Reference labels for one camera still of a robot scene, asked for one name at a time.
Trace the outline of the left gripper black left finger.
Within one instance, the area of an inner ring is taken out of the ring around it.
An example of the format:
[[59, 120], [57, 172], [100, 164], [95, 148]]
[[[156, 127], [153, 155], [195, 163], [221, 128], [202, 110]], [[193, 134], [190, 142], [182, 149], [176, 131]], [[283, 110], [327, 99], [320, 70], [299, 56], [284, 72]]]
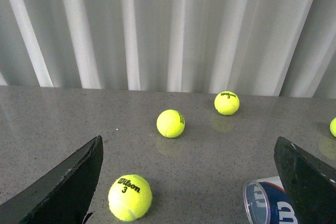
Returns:
[[1, 205], [1, 223], [85, 223], [98, 184], [103, 141], [96, 136]]

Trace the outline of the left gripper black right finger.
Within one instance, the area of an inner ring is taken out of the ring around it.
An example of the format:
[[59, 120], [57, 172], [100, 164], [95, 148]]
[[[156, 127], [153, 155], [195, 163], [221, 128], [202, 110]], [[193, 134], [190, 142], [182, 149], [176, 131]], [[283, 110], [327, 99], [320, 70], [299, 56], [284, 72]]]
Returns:
[[300, 223], [335, 223], [335, 168], [284, 137], [274, 161]]

